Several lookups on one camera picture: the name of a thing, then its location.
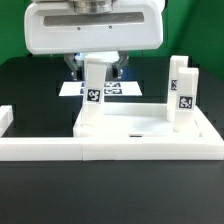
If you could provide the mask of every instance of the white plastic frame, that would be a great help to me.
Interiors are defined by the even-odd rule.
[[[197,107],[195,121],[197,138],[1,138],[0,161],[223,160],[223,140]]]

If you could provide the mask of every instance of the green background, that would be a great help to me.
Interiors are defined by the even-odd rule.
[[[0,64],[28,54],[23,17],[30,0],[0,0]],[[164,43],[135,56],[189,55],[224,79],[224,0],[169,0],[163,13]]]

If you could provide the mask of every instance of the qr code sticker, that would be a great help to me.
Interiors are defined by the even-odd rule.
[[[121,89],[105,89],[104,90],[105,95],[122,95]]]
[[[193,109],[194,97],[192,96],[180,96],[179,109]]]
[[[87,101],[99,103],[100,102],[100,90],[88,89]]]
[[[120,82],[106,82],[104,84],[104,87],[106,87],[106,88],[120,88],[121,83]]]
[[[171,79],[170,89],[172,91],[177,91],[177,83],[178,83],[178,80]]]

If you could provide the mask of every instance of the black tabletop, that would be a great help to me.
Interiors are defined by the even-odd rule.
[[[122,80],[164,103],[169,58],[133,58]],[[62,58],[15,58],[0,66],[0,104],[15,121],[4,137],[71,137],[82,97],[59,97],[72,81]],[[200,68],[197,104],[223,136],[224,84]],[[223,161],[1,162],[0,223],[224,222]]]

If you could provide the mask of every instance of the white robot body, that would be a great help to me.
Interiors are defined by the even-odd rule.
[[[72,1],[35,1],[25,14],[33,54],[157,49],[165,0],[116,0],[112,11],[79,14]]]

